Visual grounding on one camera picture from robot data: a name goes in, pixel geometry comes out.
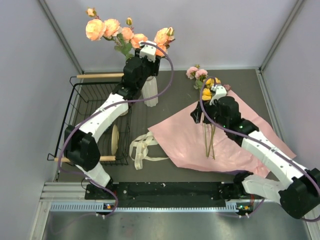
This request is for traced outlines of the yellow rose stem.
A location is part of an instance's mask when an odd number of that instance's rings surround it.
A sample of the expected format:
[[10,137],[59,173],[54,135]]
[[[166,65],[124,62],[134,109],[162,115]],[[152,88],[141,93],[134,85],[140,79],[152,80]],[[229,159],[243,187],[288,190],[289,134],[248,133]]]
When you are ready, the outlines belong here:
[[[204,101],[210,101],[212,99],[211,93],[211,86],[221,84],[221,81],[217,77],[209,78],[208,80],[204,81],[204,89],[200,91],[201,99]],[[202,124],[202,131],[204,137],[204,146],[205,146],[205,155],[207,158],[212,158],[212,154],[209,153],[209,146],[210,146],[210,137],[211,137],[211,123],[203,123]]]

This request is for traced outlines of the pink wrapping paper sheet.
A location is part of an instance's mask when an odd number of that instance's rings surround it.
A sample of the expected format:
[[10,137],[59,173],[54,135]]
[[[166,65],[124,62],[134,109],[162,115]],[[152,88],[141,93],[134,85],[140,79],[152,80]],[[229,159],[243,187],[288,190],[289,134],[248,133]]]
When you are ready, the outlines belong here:
[[270,170],[219,128],[196,124],[192,100],[177,113],[149,127],[159,146],[178,168],[202,172],[249,171],[265,178]]

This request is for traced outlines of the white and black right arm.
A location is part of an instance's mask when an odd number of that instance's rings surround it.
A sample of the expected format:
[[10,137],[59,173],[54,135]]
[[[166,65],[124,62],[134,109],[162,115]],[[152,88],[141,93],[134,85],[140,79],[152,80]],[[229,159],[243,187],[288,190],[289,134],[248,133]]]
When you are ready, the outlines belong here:
[[237,197],[258,195],[279,204],[291,217],[301,220],[320,204],[320,171],[309,170],[282,153],[253,122],[241,116],[239,104],[233,97],[200,99],[190,115],[197,124],[213,124],[223,130],[230,140],[251,153],[277,177],[277,180],[270,180],[251,172],[240,174],[233,185]]

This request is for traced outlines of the cream printed ribbon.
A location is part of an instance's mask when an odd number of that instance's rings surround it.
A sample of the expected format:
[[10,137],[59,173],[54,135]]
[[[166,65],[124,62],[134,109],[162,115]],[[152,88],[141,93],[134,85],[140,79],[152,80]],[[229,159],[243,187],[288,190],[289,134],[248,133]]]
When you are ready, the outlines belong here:
[[135,140],[129,145],[129,157],[134,162],[134,168],[136,170],[143,169],[143,160],[158,162],[169,159],[168,157],[149,157],[149,146],[156,146],[159,143],[157,142],[154,134],[149,131],[146,134],[138,136]]

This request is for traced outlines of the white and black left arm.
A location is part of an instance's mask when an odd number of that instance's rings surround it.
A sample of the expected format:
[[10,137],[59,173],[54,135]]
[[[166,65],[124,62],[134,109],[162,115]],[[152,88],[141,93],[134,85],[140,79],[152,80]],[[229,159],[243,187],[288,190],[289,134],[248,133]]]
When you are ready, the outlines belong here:
[[96,192],[102,198],[109,198],[114,187],[100,163],[98,141],[104,131],[129,110],[133,101],[140,98],[147,78],[158,75],[160,60],[155,46],[144,45],[135,50],[135,55],[126,60],[120,83],[100,108],[88,120],[65,129],[64,156],[97,184]]

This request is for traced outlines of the pink rose stem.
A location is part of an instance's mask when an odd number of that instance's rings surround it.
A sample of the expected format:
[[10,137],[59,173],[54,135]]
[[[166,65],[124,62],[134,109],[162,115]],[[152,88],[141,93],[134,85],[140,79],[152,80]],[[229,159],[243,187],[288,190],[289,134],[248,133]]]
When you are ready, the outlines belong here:
[[194,88],[199,90],[202,87],[204,80],[208,77],[208,71],[201,68],[199,64],[196,64],[186,71],[186,76],[190,80],[194,80]]

